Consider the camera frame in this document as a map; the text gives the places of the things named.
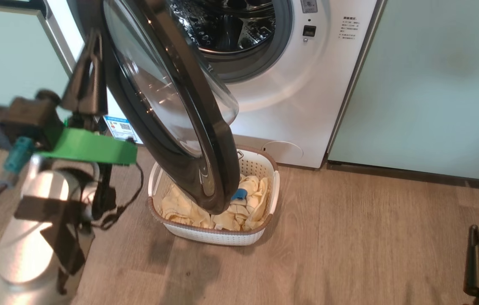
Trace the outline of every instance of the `qr code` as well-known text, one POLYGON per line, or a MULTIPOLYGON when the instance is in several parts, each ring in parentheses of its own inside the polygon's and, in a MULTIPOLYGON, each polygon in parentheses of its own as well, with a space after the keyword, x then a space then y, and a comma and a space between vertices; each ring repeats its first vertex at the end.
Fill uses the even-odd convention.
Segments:
POLYGON ((119 123, 119 125, 121 126, 122 129, 131 130, 130 125, 128 124, 119 123))

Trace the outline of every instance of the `laundry basket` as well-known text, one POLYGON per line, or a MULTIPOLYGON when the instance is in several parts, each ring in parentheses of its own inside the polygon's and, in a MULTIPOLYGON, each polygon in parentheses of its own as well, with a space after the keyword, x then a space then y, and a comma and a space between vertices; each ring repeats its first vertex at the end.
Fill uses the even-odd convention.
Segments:
POLYGON ((248 231, 216 230, 166 220, 160 214, 162 199, 170 192, 173 182, 158 164, 153 166, 149 179, 148 203, 151 213, 171 233, 193 241, 228 246, 254 244, 264 234, 277 207, 280 177, 276 162, 264 151, 248 147, 238 147, 238 158, 241 174, 245 176, 256 175, 259 178, 268 177, 269 185, 268 195, 266 195, 266 210, 264 212, 265 220, 258 228, 248 231))

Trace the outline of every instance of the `yellow cloth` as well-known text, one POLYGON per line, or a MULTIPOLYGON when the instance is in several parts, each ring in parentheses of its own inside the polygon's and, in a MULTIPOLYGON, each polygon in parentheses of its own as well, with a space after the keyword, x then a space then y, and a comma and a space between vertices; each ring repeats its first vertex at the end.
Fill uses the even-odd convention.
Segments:
POLYGON ((264 223, 266 196, 268 194, 268 178, 243 176, 240 189, 247 191, 245 200, 236 199, 230 202, 228 210, 220 215, 210 215, 191 201, 179 187, 173 185, 170 192, 162 200, 162 216, 178 222, 202 228, 218 230, 254 230, 264 223))

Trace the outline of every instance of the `wooden floor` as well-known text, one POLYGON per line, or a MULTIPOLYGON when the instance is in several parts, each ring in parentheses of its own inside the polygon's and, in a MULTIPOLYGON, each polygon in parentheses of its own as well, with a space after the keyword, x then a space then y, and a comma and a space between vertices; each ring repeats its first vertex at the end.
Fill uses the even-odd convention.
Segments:
MULTIPOLYGON (((5 154, 0 152, 1 162, 5 154)), ((146 175, 154 162, 140 149, 146 175)), ((175 238, 146 189, 112 230, 98 232, 77 305, 461 305, 468 227, 479 189, 380 176, 280 168, 276 216, 252 247, 175 238)), ((118 201, 135 168, 114 172, 118 201)), ((0 197, 0 238, 19 190, 0 197)))

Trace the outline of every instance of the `green bracket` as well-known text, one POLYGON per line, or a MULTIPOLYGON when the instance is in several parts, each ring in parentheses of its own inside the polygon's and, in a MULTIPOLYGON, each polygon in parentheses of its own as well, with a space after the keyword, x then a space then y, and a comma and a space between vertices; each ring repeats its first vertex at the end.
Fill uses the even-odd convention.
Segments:
POLYGON ((76 128, 63 130, 55 150, 39 151, 46 158, 103 164, 136 164, 137 146, 127 141, 76 128))

